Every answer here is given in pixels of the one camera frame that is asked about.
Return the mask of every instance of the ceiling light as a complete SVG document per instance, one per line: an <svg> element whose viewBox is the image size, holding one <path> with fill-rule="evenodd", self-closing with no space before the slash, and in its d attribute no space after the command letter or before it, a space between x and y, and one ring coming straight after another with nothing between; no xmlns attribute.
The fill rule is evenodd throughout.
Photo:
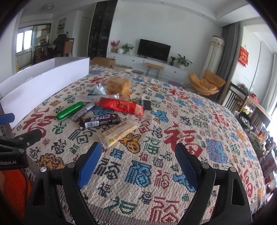
<svg viewBox="0 0 277 225"><path fill-rule="evenodd" d="M55 6L52 5L52 4L47 4L43 7L41 7L41 11L46 11L46 10L50 10L50 9L53 9Z"/></svg>

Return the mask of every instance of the window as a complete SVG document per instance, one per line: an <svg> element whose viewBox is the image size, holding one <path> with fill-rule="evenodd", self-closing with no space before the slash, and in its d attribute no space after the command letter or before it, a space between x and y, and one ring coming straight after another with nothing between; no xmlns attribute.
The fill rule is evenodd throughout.
<svg viewBox="0 0 277 225"><path fill-rule="evenodd" d="M23 43L23 32L17 34L16 39L16 53L19 53L22 51L22 43Z"/></svg>
<svg viewBox="0 0 277 225"><path fill-rule="evenodd" d="M16 39L16 53L29 50L32 43L33 30L27 30L17 34Z"/></svg>

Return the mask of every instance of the orange chair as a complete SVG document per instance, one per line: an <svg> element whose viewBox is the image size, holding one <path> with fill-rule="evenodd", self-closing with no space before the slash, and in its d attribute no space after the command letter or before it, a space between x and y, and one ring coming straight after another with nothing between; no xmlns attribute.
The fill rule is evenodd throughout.
<svg viewBox="0 0 277 225"><path fill-rule="evenodd" d="M194 72L189 74L189 81L193 88L202 95L212 95L219 92L226 81L209 70L205 70L204 78L199 79Z"/></svg>

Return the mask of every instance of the potted plant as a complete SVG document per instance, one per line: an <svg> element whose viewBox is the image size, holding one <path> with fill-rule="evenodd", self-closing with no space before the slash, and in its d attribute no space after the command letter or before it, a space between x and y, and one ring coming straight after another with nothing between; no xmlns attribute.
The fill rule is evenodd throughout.
<svg viewBox="0 0 277 225"><path fill-rule="evenodd" d="M122 49L124 50L124 54L130 54L130 50L133 50L134 46L127 43L122 46Z"/></svg>
<svg viewBox="0 0 277 225"><path fill-rule="evenodd" d="M185 56L182 57L180 54L178 55L179 55L178 63L180 64L179 69L183 70L185 67L188 67L189 65L192 64L192 62L186 59Z"/></svg>
<svg viewBox="0 0 277 225"><path fill-rule="evenodd" d="M170 66L173 66L174 65L174 61L176 60L175 57L171 56L171 62L169 63Z"/></svg>
<svg viewBox="0 0 277 225"><path fill-rule="evenodd" d="M111 42L111 46L112 46L112 52L113 53L116 53L116 51L117 51L117 46L119 45L119 43L120 43L120 40L118 40L117 42L115 42L114 40Z"/></svg>

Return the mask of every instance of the red snack package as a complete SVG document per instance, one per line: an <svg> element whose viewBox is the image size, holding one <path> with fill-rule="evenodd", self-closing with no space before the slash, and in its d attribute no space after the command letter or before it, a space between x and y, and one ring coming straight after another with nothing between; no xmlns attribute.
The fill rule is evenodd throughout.
<svg viewBox="0 0 277 225"><path fill-rule="evenodd" d="M144 116L143 107L129 101L101 97L97 105L104 108L114 109L123 113Z"/></svg>

